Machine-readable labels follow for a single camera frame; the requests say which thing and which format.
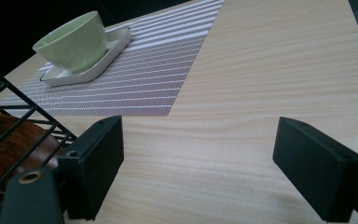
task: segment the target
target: light green cup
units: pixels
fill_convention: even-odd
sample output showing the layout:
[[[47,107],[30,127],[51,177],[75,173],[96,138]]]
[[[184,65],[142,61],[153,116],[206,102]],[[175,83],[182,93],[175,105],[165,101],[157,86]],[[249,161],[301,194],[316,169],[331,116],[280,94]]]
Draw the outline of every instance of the light green cup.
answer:
[[[57,67],[79,73],[104,56],[106,42],[101,17],[98,11],[91,11],[42,37],[33,50]]]

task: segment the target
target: placemat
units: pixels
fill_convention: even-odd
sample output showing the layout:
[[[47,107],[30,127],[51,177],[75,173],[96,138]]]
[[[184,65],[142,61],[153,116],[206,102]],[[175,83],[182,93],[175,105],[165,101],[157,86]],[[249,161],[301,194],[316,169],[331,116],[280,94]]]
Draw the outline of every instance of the placemat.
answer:
[[[50,87],[40,81],[47,63],[19,89],[52,116],[166,116],[223,2],[204,0],[115,27],[130,27],[132,40],[91,82]],[[9,95],[2,105],[20,102]]]

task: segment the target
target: wooden table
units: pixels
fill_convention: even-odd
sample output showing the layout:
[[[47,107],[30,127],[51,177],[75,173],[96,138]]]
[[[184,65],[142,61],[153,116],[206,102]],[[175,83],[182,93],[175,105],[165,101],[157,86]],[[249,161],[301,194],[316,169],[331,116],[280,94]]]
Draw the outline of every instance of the wooden table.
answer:
[[[323,223],[272,160],[279,117],[358,153],[348,1],[226,0],[170,115],[123,118],[125,160],[94,223]],[[56,119],[82,134],[101,117]]]

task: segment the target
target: white saucer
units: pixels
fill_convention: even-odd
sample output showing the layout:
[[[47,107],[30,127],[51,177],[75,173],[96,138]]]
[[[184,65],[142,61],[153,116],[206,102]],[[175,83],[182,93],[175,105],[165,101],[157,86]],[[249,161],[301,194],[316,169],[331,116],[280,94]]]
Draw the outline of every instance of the white saucer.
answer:
[[[98,77],[131,42],[131,31],[128,27],[106,32],[106,36],[106,54],[90,69],[74,74],[53,66],[40,78],[40,81],[46,82],[49,86],[62,86],[88,82]]]

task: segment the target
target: black metal wire rack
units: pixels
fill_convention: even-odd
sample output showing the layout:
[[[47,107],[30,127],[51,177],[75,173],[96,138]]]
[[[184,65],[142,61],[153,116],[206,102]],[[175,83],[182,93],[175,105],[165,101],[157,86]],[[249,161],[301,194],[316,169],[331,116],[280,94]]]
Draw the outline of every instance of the black metal wire rack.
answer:
[[[12,105],[0,104],[0,113],[16,117],[18,120],[9,129],[0,135],[0,143],[5,141],[5,139],[7,139],[13,132],[15,132],[16,129],[18,129],[23,124],[23,122],[26,122],[26,120],[41,127],[43,130],[45,130],[45,132],[38,138],[33,146],[25,150],[25,153],[23,153],[21,157],[14,162],[14,165],[12,165],[2,176],[0,176],[0,193],[3,194],[5,193],[5,182],[8,181],[10,175],[12,175],[13,172],[19,166],[21,166],[21,164],[29,157],[29,155],[34,152],[35,149],[40,146],[40,144],[42,144],[48,136],[54,136],[59,144],[53,150],[51,150],[48,156],[40,163],[41,167],[48,164],[54,155],[57,154],[59,149],[70,146],[77,139],[73,133],[67,130],[49,113],[47,113],[33,100],[23,94],[7,79],[0,75],[0,102],[2,97],[5,95],[14,96],[18,100],[16,100],[16,103]]]

